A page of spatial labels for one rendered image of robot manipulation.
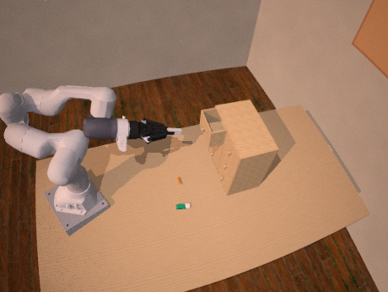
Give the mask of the small wooden chest of drawers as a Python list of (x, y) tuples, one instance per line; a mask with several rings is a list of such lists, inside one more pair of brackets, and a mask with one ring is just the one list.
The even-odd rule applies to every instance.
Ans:
[[(227, 196), (260, 186), (278, 146), (251, 100), (216, 105), (215, 108), (240, 157)], [(225, 143), (224, 139), (224, 143)]]

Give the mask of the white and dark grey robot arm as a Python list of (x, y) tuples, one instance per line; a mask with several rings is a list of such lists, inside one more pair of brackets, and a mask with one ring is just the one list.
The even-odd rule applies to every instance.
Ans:
[[(83, 131), (73, 129), (48, 133), (28, 126), (27, 112), (55, 116), (72, 98), (92, 101), (91, 114), (84, 119)], [(105, 86), (62, 85), (54, 90), (28, 88), (22, 95), (19, 92), (0, 95), (0, 117), (7, 124), (3, 135), (6, 143), (37, 159), (54, 154), (47, 176), (60, 186), (54, 197), (57, 212), (85, 215), (97, 203), (97, 193), (92, 190), (86, 169), (80, 165), (88, 151), (90, 138), (116, 140), (118, 149), (127, 151), (130, 123), (124, 116), (109, 120), (116, 99), (114, 90)]]

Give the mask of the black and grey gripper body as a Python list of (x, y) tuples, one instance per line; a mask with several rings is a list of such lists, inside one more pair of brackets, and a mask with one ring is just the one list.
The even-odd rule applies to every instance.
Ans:
[(129, 121), (130, 123), (130, 134), (128, 139), (137, 139), (148, 137), (151, 132), (144, 132), (143, 129), (149, 127), (142, 127), (143, 122)]

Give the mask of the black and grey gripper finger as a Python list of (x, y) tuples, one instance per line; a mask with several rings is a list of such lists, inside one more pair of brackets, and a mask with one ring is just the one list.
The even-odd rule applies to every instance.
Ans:
[[(151, 143), (153, 141), (157, 141), (160, 139), (166, 138), (167, 135), (181, 135), (181, 130), (176, 129), (168, 129), (168, 130), (153, 130), (153, 129), (143, 129), (144, 132), (151, 132), (149, 136), (151, 137), (145, 137), (143, 138), (146, 143)], [(157, 135), (156, 135), (157, 134)]]
[(150, 121), (146, 118), (143, 118), (142, 122), (144, 122), (146, 124), (150, 124), (150, 125), (143, 124), (142, 127), (149, 127), (149, 128), (158, 129), (158, 130), (168, 130), (168, 129), (181, 130), (181, 128), (168, 128), (167, 126), (165, 127), (163, 123), (153, 122), (153, 121)]

